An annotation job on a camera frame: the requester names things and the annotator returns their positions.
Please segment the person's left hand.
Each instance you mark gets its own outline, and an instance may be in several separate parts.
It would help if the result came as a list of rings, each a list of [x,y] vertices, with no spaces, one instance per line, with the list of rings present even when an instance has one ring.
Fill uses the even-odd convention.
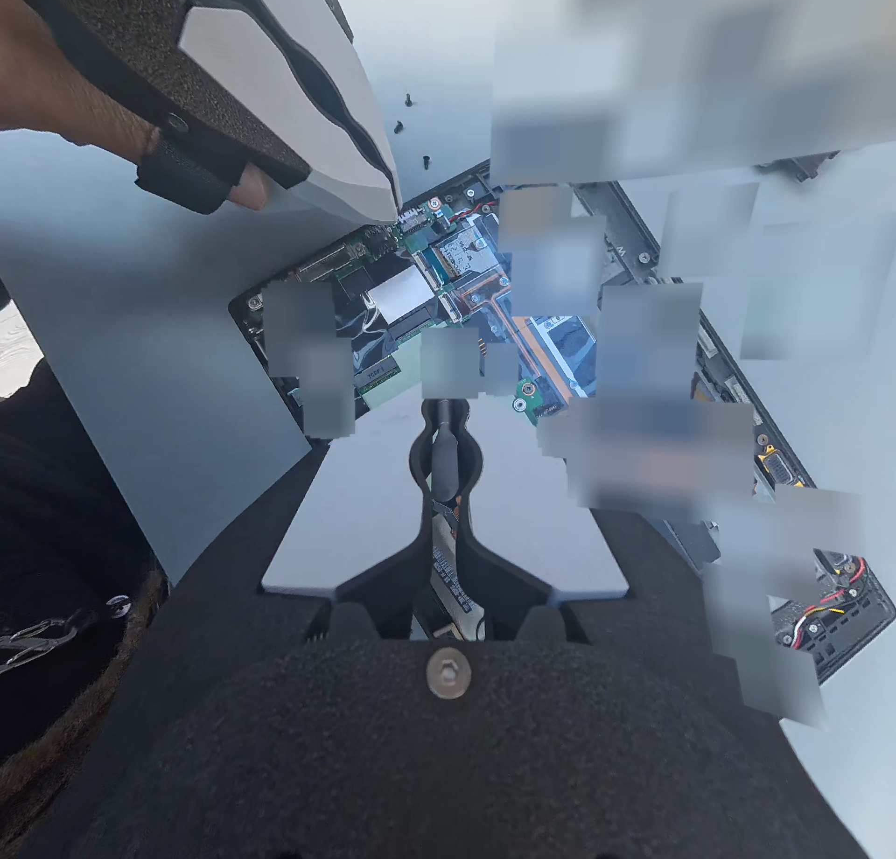
[[[199,159],[152,105],[119,102],[81,74],[23,0],[1,0],[1,129],[51,133],[134,163],[136,184],[208,215],[225,201],[261,210],[264,173],[244,158]]]

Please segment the pale green memory module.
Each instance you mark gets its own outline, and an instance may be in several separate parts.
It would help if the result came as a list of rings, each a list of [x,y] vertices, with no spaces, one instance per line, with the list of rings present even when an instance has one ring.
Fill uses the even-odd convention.
[[[393,358],[399,371],[361,395],[370,410],[388,404],[407,391],[421,394],[420,354],[400,356],[395,353]]]

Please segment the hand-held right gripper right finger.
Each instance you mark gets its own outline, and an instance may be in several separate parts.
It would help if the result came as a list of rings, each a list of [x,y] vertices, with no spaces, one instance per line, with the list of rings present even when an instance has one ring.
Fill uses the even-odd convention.
[[[486,613],[487,638],[513,639],[532,607],[618,599],[628,584],[591,512],[567,492],[565,462],[507,398],[453,400],[461,502],[456,568]]]

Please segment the black handled metal spudger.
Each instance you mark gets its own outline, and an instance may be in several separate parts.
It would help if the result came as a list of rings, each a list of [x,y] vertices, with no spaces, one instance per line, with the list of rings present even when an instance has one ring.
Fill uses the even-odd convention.
[[[430,398],[427,411],[433,424],[429,484],[433,499],[454,507],[461,488],[458,432],[463,421],[462,404],[457,399]]]

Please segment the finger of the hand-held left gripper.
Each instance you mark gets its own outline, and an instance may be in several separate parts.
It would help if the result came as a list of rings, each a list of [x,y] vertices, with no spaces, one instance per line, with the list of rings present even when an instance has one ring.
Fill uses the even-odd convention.
[[[339,0],[252,0],[252,9],[315,107],[386,177],[400,203],[383,117]]]
[[[178,46],[305,160],[307,180],[290,189],[299,202],[351,226],[395,221],[386,176],[362,158],[342,127],[316,109],[249,14],[196,6],[186,15]]]

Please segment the person's black clothing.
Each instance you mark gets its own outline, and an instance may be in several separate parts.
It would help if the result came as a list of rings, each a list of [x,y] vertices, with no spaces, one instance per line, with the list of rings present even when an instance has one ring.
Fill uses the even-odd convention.
[[[106,671],[159,567],[48,362],[1,405],[2,636],[51,624],[18,663],[2,649],[1,757],[38,741]]]

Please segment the silver shielded wireless card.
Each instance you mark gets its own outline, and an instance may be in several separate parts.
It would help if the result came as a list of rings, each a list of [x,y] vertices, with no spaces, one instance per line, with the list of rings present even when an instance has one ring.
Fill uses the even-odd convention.
[[[451,281],[500,265],[491,244],[476,227],[459,230],[430,249]]]

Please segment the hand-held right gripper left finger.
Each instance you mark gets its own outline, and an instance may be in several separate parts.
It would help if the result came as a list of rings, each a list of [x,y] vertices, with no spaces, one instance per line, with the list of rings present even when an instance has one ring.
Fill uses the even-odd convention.
[[[263,574],[263,591],[357,603],[381,636],[408,637],[433,565],[433,431],[423,398],[398,396],[334,440]]]

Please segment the person's brown hair locks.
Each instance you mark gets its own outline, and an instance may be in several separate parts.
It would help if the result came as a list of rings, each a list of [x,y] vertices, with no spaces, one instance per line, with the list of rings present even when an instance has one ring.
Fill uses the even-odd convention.
[[[127,616],[2,674],[1,856],[15,857],[84,764],[160,602],[152,571]]]

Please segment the silver metal clasp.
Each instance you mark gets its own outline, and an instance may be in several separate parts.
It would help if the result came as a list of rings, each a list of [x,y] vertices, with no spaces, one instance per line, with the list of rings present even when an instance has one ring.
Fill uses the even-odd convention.
[[[131,606],[130,596],[113,596],[97,609],[80,608],[67,618],[48,618],[25,629],[2,635],[1,674],[61,648],[100,622],[127,616]]]

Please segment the black laptop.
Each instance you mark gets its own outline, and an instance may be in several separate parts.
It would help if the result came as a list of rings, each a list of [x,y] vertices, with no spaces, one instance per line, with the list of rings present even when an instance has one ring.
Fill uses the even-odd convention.
[[[306,264],[284,272],[292,279],[321,280],[332,287],[337,336],[349,338],[354,359],[356,417],[370,410],[361,395],[394,373],[393,358],[410,355],[420,334],[436,325],[472,328],[482,354],[513,345],[520,357],[520,382],[513,411],[534,426],[568,404],[570,395],[595,392],[593,327],[578,317],[527,319],[510,316],[510,259],[497,253],[498,194],[489,186],[486,163],[442,185],[439,195],[402,212],[395,226],[365,226]],[[608,216],[608,260],[603,285],[656,282],[658,243],[616,182],[574,188],[574,215]],[[431,246],[459,230],[476,227],[491,244],[500,265],[490,271],[451,281],[434,258]],[[692,398],[709,402],[749,403],[756,399],[756,472],[754,495],[774,497],[777,485],[814,487],[805,466],[773,420],[763,417],[756,391],[725,347],[705,313],[700,313]],[[451,536],[442,548],[434,537],[433,584],[420,599],[414,626],[435,638],[484,640],[483,611],[464,592],[454,572],[454,507],[436,502],[436,520]],[[714,523],[686,524],[650,520],[697,575],[719,556]],[[819,682],[894,622],[894,602],[868,562],[857,556],[816,551],[819,601],[805,610],[798,602],[770,599],[778,642],[812,654]]]

